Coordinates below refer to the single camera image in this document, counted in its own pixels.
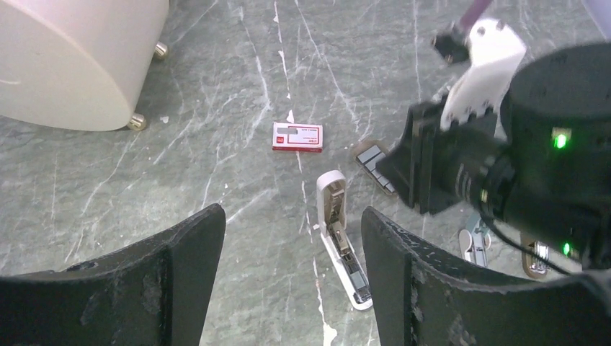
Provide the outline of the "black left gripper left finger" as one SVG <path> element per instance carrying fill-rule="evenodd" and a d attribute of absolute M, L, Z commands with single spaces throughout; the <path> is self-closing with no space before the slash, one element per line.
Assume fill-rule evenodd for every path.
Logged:
<path fill-rule="evenodd" d="M 212 204 L 63 271 L 1 278 L 3 345 L 198 345 L 226 230 Z"/>

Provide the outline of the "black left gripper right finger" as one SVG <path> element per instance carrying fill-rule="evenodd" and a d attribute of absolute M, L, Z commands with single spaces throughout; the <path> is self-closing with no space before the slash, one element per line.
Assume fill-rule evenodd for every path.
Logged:
<path fill-rule="evenodd" d="M 374 208 L 362 243 L 382 345 L 608 345 L 610 272 L 534 281 L 473 265 Z"/>

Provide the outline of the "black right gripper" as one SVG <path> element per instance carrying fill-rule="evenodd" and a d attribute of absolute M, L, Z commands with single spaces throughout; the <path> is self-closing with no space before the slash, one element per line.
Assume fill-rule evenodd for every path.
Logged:
<path fill-rule="evenodd" d="M 376 167 L 402 201 L 435 214 L 465 201 L 585 269 L 610 267 L 610 44 L 556 50 L 524 66 L 495 116 L 440 126 L 442 103 L 409 109 Z"/>

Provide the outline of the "beige brown small stapler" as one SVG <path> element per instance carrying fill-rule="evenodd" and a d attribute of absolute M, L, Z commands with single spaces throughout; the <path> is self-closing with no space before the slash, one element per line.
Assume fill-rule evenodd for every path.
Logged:
<path fill-rule="evenodd" d="M 531 236 L 521 233 L 520 244 L 544 260 L 549 259 L 548 246 Z M 544 279 L 550 271 L 550 267 L 547 264 L 538 257 L 533 257 L 527 253 L 522 253 L 522 269 L 528 277 L 536 280 Z"/>

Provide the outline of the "long white stapler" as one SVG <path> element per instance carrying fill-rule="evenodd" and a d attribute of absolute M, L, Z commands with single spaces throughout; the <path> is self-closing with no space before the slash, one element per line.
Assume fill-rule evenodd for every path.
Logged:
<path fill-rule="evenodd" d="M 366 273 L 347 236 L 347 181 L 339 170 L 316 180 L 316 204 L 321 240 L 344 291 L 354 309 L 366 311 L 373 301 Z"/>

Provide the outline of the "cardboard tray with staples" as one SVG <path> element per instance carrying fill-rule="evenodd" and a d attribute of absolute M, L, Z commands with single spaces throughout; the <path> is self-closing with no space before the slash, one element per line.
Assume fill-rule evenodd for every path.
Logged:
<path fill-rule="evenodd" d="M 394 186 L 377 168 L 377 163 L 389 153 L 389 150 L 379 140 L 365 139 L 352 148 L 351 153 L 354 161 L 378 188 L 386 195 L 396 195 Z"/>

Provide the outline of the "red white staple box sleeve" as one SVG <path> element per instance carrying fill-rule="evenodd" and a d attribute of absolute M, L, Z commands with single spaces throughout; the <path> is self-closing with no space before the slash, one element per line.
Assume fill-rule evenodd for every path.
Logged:
<path fill-rule="evenodd" d="M 272 149 L 274 151 L 302 151 L 321 153 L 324 147 L 322 125 L 279 123 L 272 127 Z"/>

